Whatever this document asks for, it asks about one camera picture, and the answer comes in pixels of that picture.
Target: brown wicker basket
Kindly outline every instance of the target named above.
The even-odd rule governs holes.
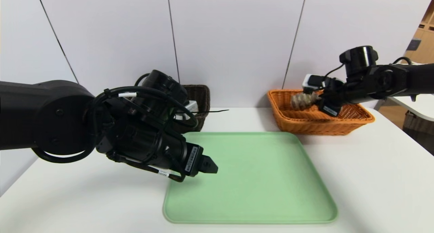
[[[208,112],[210,110],[210,90],[206,85],[183,85],[187,91],[188,99],[195,100],[199,112]],[[205,123],[205,118],[208,113],[200,113],[195,115],[198,125],[195,128],[188,128],[177,123],[173,123],[172,128],[181,133],[187,133],[191,131],[200,131]],[[185,120],[183,123],[193,124],[192,120]]]
[[[294,134],[346,135],[351,131],[375,121],[361,105],[345,105],[338,117],[330,117],[313,105],[304,111],[291,108],[291,96],[301,90],[271,90],[268,99],[273,115],[281,131]]]

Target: white wall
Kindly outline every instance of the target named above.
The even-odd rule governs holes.
[[[282,88],[303,0],[170,0],[180,81],[211,106],[269,106]]]
[[[158,69],[178,80],[167,0],[42,0],[79,83],[97,95]]]
[[[1,81],[75,81],[39,0],[1,0],[1,21]],[[30,149],[0,151],[0,195],[36,158]]]
[[[300,88],[306,74],[338,67],[339,55],[371,45],[378,64],[401,57],[431,0],[305,0],[284,88]],[[345,69],[331,76],[346,78]]]

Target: light green plastic tray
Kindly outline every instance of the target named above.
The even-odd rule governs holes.
[[[179,224],[320,224],[337,208],[296,136],[285,132],[185,134],[218,165],[172,181],[164,216]]]

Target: barcode label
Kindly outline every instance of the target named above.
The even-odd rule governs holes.
[[[162,175],[162,176],[166,176],[166,177],[169,177],[169,173],[166,173],[166,172],[164,172],[164,171],[158,171],[158,174],[159,175]]]
[[[187,165],[185,167],[185,170],[187,172],[191,170],[191,166],[193,165],[194,159],[196,158],[196,153],[197,153],[197,147],[193,147],[193,149],[191,149],[189,160],[187,161]]]
[[[338,112],[334,111],[333,109],[329,108],[328,106],[324,106],[324,110],[332,114],[333,116],[337,116]]]

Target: white table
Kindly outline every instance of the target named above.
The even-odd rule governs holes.
[[[389,97],[399,105],[405,107],[415,115],[429,121],[434,121],[434,95],[419,94],[416,101],[412,102],[410,97]]]
[[[375,123],[348,136],[299,136],[338,206],[338,219],[331,224],[171,224],[162,214],[165,177],[95,151],[71,164],[37,160],[0,198],[0,232],[434,232],[434,157],[380,113],[369,111]],[[203,127],[277,130],[267,108],[209,114]]]

